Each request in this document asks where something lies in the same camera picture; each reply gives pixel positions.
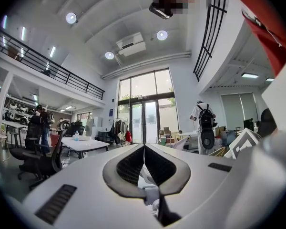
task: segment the glass door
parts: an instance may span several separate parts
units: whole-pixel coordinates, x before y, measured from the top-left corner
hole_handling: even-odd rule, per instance
[[[132,104],[132,135],[133,143],[143,142],[142,103]]]
[[[157,108],[156,102],[148,102],[145,104],[144,129],[145,142],[158,143],[158,125],[157,125]]]
[[[156,101],[132,104],[133,143],[158,143],[159,115]]]

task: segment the black metal railing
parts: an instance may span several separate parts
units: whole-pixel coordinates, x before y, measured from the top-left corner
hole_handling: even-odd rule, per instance
[[[209,0],[204,38],[194,68],[194,73],[198,81],[200,80],[202,73],[204,72],[204,69],[208,64],[209,59],[212,58],[213,49],[217,41],[223,17],[224,14],[227,13],[225,8],[226,8],[226,0]]]
[[[19,40],[0,30],[0,51],[26,66],[39,71],[61,83],[98,99],[103,99],[104,90],[73,74],[57,63],[36,52]]]

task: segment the tree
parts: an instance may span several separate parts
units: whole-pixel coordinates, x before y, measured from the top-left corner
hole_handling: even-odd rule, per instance
[[[132,95],[132,98],[136,98],[136,97],[140,97],[140,96],[139,95],[135,95],[135,96]],[[127,100],[127,99],[129,99],[129,94],[122,96],[121,100]],[[129,104],[120,105],[119,113],[129,113]]]
[[[176,101],[175,101],[175,98],[174,98],[174,97],[169,98],[168,100],[171,102],[171,107],[176,106]]]

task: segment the desk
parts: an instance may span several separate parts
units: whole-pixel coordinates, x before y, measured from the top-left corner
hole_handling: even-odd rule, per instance
[[[19,143],[20,143],[20,147],[22,147],[20,130],[23,128],[28,128],[28,126],[27,125],[21,125],[18,122],[7,121],[7,120],[2,120],[2,124],[6,125],[6,128],[5,128],[6,136],[8,136],[8,127],[9,126],[13,127],[13,132],[15,132],[15,128],[18,128]]]
[[[72,137],[64,137],[61,142],[68,146],[69,148],[75,150],[79,153],[79,158],[83,158],[84,152],[89,152],[101,148],[106,148],[106,151],[108,151],[108,145],[109,143],[104,143],[101,141],[90,139],[88,141],[74,141],[72,140]]]

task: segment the air conditioner unit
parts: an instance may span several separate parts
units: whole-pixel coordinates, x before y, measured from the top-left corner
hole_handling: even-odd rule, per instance
[[[120,49],[119,54],[129,56],[146,50],[146,44],[140,32],[127,36],[116,43]]]

